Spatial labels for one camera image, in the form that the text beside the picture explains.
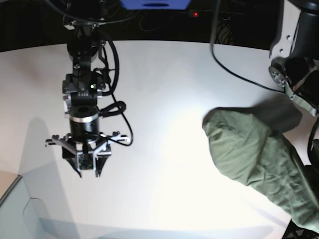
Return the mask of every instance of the green fabric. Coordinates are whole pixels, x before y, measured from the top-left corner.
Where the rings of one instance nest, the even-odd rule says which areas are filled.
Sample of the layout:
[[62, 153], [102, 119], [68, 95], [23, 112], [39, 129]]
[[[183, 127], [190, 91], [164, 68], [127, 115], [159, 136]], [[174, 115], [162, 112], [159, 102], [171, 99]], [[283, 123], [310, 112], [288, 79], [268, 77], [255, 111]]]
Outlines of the green fabric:
[[303, 166], [281, 133], [233, 108], [212, 110], [203, 129], [223, 175], [267, 196], [297, 226], [319, 233], [319, 172]]

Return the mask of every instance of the white table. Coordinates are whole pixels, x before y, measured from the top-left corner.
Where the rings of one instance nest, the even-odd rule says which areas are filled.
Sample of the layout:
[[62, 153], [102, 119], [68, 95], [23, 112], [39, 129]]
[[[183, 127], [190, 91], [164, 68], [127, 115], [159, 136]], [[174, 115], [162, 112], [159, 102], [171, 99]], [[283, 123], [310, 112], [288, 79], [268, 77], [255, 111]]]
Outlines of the white table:
[[[112, 145], [102, 177], [86, 172], [80, 179], [60, 147], [44, 147], [52, 134], [69, 132], [61, 93], [62, 80], [72, 70], [66, 45], [5, 52], [0, 54], [0, 169], [23, 175], [60, 238], [176, 238], [158, 231], [183, 231], [193, 237], [180, 238], [281, 239], [289, 215], [222, 176], [201, 127], [215, 107], [250, 107], [275, 94], [226, 73], [213, 61], [208, 44], [115, 45], [121, 63], [116, 97], [127, 104], [134, 144]], [[276, 87], [267, 51], [215, 48], [232, 71]], [[100, 99], [99, 106], [111, 102], [111, 97]], [[314, 120], [305, 113], [301, 125], [287, 133], [305, 162]], [[120, 116], [100, 124], [107, 134], [128, 133]]]

